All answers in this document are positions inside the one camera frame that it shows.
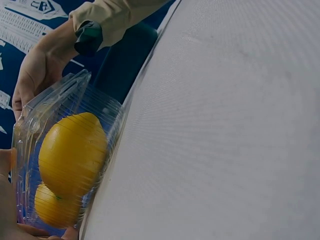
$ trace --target plastic clamshell package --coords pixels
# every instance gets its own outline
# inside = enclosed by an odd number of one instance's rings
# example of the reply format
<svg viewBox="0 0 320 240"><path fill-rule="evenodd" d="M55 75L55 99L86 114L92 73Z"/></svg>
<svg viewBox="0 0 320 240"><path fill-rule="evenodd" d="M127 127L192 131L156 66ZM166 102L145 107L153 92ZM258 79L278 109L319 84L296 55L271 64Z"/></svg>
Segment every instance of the plastic clamshell package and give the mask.
<svg viewBox="0 0 320 240"><path fill-rule="evenodd" d="M80 227L123 127L122 105L89 86L90 77L83 70L47 88L13 130L18 222L54 236Z"/></svg>

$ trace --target gray surface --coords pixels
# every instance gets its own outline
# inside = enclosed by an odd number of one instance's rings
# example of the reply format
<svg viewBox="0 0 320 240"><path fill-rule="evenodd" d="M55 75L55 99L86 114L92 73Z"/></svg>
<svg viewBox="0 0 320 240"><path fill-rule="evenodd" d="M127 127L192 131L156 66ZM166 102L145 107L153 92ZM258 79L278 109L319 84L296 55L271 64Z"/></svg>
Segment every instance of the gray surface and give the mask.
<svg viewBox="0 0 320 240"><path fill-rule="evenodd" d="M86 239L320 239L320 1L183 0Z"/></svg>

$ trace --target sleeve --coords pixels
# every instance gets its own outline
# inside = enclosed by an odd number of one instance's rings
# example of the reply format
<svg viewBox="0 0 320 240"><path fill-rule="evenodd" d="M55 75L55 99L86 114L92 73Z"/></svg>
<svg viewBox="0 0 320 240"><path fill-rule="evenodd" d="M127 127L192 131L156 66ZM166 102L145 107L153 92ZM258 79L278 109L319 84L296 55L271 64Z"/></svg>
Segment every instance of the sleeve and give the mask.
<svg viewBox="0 0 320 240"><path fill-rule="evenodd" d="M94 21L102 28L100 48L112 46L126 30L145 19L169 0L95 0L85 2L69 14L76 32L83 22Z"/></svg>

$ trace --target yellow lemon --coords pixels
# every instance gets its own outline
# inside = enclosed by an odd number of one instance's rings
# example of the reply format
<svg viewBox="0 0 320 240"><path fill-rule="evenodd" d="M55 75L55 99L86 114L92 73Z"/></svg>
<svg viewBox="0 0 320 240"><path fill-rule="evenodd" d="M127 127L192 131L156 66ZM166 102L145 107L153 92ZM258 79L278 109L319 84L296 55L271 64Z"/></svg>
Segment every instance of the yellow lemon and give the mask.
<svg viewBox="0 0 320 240"><path fill-rule="evenodd" d="M93 186L107 155L107 137L92 113L63 118L46 134L39 152L44 184L57 196L83 196Z"/></svg>
<svg viewBox="0 0 320 240"><path fill-rule="evenodd" d="M42 183L35 192L34 208L44 223L54 228L65 229L77 223L81 198L57 197Z"/></svg>

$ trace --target cuff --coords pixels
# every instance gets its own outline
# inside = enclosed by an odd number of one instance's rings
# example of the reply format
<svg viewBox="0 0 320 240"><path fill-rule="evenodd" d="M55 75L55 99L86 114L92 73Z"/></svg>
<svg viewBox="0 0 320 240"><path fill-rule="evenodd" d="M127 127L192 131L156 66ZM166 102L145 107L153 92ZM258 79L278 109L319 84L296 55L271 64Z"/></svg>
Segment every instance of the cuff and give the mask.
<svg viewBox="0 0 320 240"><path fill-rule="evenodd" d="M109 47L120 41L128 28L129 11L112 3L100 6L98 3L85 2L69 14L73 20L74 32L87 21L98 23L102 28L103 41L99 49Z"/></svg>

